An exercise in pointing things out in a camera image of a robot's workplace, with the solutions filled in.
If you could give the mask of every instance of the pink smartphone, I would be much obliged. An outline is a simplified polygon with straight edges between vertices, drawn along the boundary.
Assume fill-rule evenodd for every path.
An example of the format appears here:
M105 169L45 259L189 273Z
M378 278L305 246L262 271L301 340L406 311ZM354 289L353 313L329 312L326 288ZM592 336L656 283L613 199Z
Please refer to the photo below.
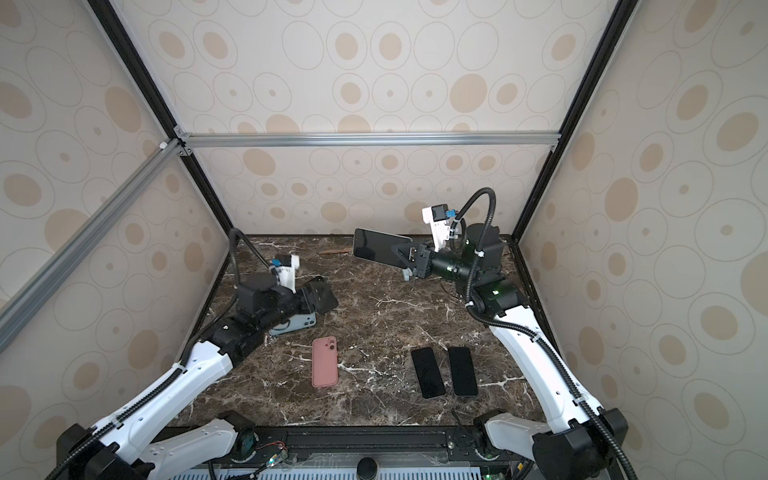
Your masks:
M331 386L339 382L336 337L312 341L312 386Z

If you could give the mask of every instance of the patterned wall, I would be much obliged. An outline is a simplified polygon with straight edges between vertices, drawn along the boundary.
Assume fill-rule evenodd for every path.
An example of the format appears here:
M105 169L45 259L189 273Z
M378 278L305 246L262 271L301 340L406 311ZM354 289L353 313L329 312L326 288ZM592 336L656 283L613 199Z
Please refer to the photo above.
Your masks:
M208 177L245 233L429 233L423 207L460 208L494 187L494 225L511 233L547 145L201 148ZM486 197L467 213L480 222Z
M0 4L0 308L165 137L140 98L78 3Z
M641 478L768 472L768 3L650 0L523 239Z
M227 252L172 160L0 354L0 478L37 480L55 441L170 368Z
M615 0L120 0L185 130L557 130Z

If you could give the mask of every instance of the black smartphone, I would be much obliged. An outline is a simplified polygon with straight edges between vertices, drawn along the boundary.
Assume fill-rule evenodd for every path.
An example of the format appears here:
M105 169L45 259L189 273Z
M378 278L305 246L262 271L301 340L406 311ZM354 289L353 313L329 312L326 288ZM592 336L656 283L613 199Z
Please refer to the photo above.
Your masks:
M456 396L477 396L478 381L475 378L475 366L472 354L465 346L448 348L448 362L451 365L453 392Z
M419 378L422 397L432 399L436 396L445 395L445 384L442 382L432 347L428 346L424 349L411 351L411 358L413 358L413 366L416 369L416 377Z
M412 242L411 237L391 235L389 233L374 232L373 230L355 229L355 243L353 253L355 257L385 265L406 268L405 265L392 252L392 245Z

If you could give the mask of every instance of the slotted metal grille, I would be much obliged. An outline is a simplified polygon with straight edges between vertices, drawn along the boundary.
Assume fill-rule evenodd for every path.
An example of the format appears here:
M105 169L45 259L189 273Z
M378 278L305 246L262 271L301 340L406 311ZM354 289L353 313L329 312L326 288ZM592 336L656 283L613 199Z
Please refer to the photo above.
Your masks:
M216 480L251 473L245 468L217 470ZM259 480L356 480L354 468L292 468L266 471ZM171 480L211 480L205 469L189 470ZM478 467L390 467L379 469L379 480L480 480Z

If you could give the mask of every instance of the black knob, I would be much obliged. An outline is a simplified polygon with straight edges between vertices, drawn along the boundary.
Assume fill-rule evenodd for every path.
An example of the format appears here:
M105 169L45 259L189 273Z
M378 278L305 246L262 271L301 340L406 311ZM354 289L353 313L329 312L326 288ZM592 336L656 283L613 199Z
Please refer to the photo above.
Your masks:
M373 480L378 472L379 466L373 458L365 457L357 464L358 480Z

